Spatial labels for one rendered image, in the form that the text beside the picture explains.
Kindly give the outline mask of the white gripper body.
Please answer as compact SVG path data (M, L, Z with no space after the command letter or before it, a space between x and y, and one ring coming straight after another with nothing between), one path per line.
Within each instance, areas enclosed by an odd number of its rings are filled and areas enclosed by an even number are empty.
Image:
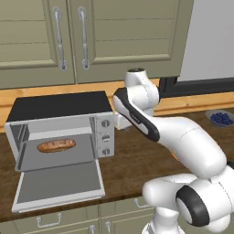
M123 130L130 127L132 124L118 112L114 113L114 126L117 130Z

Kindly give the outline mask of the blueberries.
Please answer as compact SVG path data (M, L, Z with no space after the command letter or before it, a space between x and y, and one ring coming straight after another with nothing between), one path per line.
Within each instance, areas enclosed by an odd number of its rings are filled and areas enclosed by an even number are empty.
M211 115L211 120L213 122L222 124L222 125L231 125L233 121L229 118L226 113L217 112Z

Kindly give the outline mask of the grey oven tray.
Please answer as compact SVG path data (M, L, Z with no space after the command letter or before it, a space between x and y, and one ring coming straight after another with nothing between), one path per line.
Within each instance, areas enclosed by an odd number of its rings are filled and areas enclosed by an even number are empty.
M37 149L39 144L47 142L48 139L37 139L23 142L16 161L16 171L31 171L63 165L74 165L91 162L98 157L93 135L76 134L65 136L72 139L76 145L63 152L40 153Z

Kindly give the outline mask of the brown baguette bread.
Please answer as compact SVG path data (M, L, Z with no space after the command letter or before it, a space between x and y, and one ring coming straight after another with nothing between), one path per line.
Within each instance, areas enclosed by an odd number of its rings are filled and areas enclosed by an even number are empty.
M40 153L55 153L66 151L75 145L76 143L72 139L60 139L39 144L37 149Z

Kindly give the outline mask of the silver toaster oven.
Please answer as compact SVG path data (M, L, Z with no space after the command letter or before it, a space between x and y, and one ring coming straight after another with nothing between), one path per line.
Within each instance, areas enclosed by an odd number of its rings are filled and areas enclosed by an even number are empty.
M102 127L103 120L110 126ZM23 142L86 133L93 135L96 159L114 155L113 113L104 91L17 98L5 122L5 133L16 161ZM104 142L103 135L109 135L110 141ZM102 153L104 148L110 149L109 155Z

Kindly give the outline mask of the olive base cupboard door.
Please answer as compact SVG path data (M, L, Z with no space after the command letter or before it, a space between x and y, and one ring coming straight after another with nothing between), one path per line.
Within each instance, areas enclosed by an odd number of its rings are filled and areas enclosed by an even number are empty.
M110 221L111 234L142 234L144 226L151 220L152 214L129 213L113 217L101 218L101 234L108 234L106 221Z
M90 225L85 225L84 227L75 228L74 230L60 232L59 234L90 234ZM95 226L95 234L99 234L99 228L96 225L94 226Z

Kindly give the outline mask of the grey bowl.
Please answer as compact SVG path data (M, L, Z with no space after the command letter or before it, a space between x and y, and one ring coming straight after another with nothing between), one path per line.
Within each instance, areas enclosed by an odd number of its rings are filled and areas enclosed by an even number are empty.
M213 122L211 120L211 115L214 114L214 113L217 113L217 112L226 113L229 116L229 118L233 121L233 124L231 124L231 125L222 125L222 124ZM231 112L227 112L227 111L224 111L224 110L209 110L209 111L206 112L206 116L209 119L210 123L212 125L216 126L216 127L224 128L224 127L234 126L234 114L231 113Z

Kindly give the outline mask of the olive drawer front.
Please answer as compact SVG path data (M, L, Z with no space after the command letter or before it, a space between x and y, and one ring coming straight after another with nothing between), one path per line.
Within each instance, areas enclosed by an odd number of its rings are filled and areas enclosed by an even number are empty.
M124 200L116 200L109 203L103 203L99 205L101 217L106 218L110 216L142 211L146 209L153 210L152 207L138 208L133 202L135 198L138 198L138 202L140 205L147 205L143 197L133 197Z
M62 214L61 223L48 229L37 226L37 217L45 215L0 222L0 234L59 234L60 232L74 230L85 225L94 224L99 227L98 207L81 207L51 214Z

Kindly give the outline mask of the toaster oven door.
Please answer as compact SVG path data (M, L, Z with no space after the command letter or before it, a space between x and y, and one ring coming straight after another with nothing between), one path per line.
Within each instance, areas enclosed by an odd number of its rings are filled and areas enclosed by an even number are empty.
M14 213L63 206L105 196L98 160L22 173Z

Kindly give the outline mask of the olive wall cupboard door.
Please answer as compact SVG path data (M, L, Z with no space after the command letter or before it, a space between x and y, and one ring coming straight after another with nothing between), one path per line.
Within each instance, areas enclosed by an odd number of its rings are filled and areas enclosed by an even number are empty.
M68 70L60 70L56 21ZM75 82L67 0L0 0L0 90Z
M68 0L79 83L123 80L129 69L150 78L180 74L194 0ZM90 68L84 70L82 24L85 20Z

